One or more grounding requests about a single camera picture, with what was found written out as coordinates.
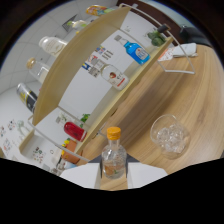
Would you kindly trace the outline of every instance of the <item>label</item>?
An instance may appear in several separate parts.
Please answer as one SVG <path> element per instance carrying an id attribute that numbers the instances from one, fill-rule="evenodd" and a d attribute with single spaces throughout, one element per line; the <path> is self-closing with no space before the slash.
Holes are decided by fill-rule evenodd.
<path id="1" fill-rule="evenodd" d="M 89 71 L 89 74 L 97 78 L 97 76 L 100 74 L 100 71 L 97 68 L 92 67 Z"/>
<path id="2" fill-rule="evenodd" d="M 126 84 L 125 77 L 121 72 L 111 72 L 109 79 L 107 80 L 113 86 L 121 86 L 122 83 Z"/>
<path id="3" fill-rule="evenodd" d="M 64 44 L 58 42 L 58 40 L 53 39 L 46 43 L 44 49 L 51 55 L 57 57 L 64 49 L 64 47 L 65 47 Z"/>
<path id="4" fill-rule="evenodd" d="M 137 48 L 135 50 L 136 56 L 138 56 L 141 60 L 146 59 L 146 57 L 149 55 L 143 48 Z"/>
<path id="5" fill-rule="evenodd" d="M 30 93 L 27 97 L 26 105 L 32 113 L 34 112 L 36 102 L 37 102 L 36 94 L 34 92 L 30 91 Z"/>

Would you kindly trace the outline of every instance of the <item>shelf board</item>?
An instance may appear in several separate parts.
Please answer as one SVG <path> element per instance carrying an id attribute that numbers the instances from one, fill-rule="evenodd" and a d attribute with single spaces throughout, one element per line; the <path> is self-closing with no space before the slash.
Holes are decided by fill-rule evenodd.
<path id="1" fill-rule="evenodd" d="M 119 30 L 130 7 L 102 15 L 79 32 L 55 59 L 38 96 L 33 125 L 59 105 L 59 102 L 85 60 L 112 33 Z"/>
<path id="2" fill-rule="evenodd" d="M 30 141 L 30 139 L 34 136 L 34 129 L 24 138 L 24 140 L 19 145 L 19 151 L 20 153 L 23 151 L 27 143 Z"/>
<path id="3" fill-rule="evenodd" d="M 160 55 L 172 43 L 173 38 L 168 37 L 166 40 L 167 41 L 165 44 L 150 54 L 150 59 L 145 64 L 139 66 L 136 62 L 133 62 L 128 67 L 124 74 L 130 78 L 130 81 L 123 90 L 118 92 L 114 90 L 114 88 L 111 88 L 111 90 L 105 95 L 96 109 L 92 112 L 91 116 L 88 118 L 86 124 L 89 125 L 90 128 L 88 129 L 84 141 L 77 144 L 75 153 L 80 153 L 88 142 L 96 135 L 106 120 L 118 108 L 119 104 L 128 96 L 131 90 L 140 82 L 141 78 L 149 70 L 153 63 L 158 60 Z"/>

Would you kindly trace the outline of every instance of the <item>green bottle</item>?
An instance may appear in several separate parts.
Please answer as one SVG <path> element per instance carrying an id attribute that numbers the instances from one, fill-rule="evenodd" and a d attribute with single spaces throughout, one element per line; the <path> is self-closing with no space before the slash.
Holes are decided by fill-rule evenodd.
<path id="1" fill-rule="evenodd" d="M 166 42 L 166 39 L 161 35 L 161 33 L 170 30 L 170 27 L 166 24 L 160 26 L 157 30 L 152 33 L 147 33 L 147 36 L 152 40 L 152 45 L 160 47 Z"/>

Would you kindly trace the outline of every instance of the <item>white bottle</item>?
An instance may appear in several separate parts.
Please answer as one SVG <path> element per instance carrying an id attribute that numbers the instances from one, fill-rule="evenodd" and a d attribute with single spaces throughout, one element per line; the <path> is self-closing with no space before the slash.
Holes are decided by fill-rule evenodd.
<path id="1" fill-rule="evenodd" d="M 67 41 L 61 40 L 57 37 L 43 37 L 40 42 L 39 46 L 43 48 L 43 50 L 55 58 L 62 52 L 64 47 L 68 44 Z"/>
<path id="2" fill-rule="evenodd" d="M 96 62 L 94 67 L 98 69 L 102 77 L 117 90 L 124 89 L 129 83 L 129 78 L 125 74 L 113 65 L 105 64 L 100 59 Z"/>
<path id="3" fill-rule="evenodd" d="M 50 70 L 48 65 L 37 61 L 35 58 L 30 58 L 27 61 L 26 67 L 29 69 L 29 73 L 41 84 L 43 84 L 44 79 Z"/>

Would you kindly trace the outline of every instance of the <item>red object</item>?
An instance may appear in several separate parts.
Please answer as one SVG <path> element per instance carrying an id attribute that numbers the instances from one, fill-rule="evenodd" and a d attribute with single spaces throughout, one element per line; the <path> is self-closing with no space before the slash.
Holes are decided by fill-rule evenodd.
<path id="1" fill-rule="evenodd" d="M 64 131 L 65 133 L 67 133 L 68 135 L 70 135 L 72 138 L 82 142 L 84 140 L 84 138 L 86 137 L 87 132 L 80 128 L 79 126 L 77 126 L 76 124 L 72 123 L 72 122 L 67 122 L 64 125 Z"/>

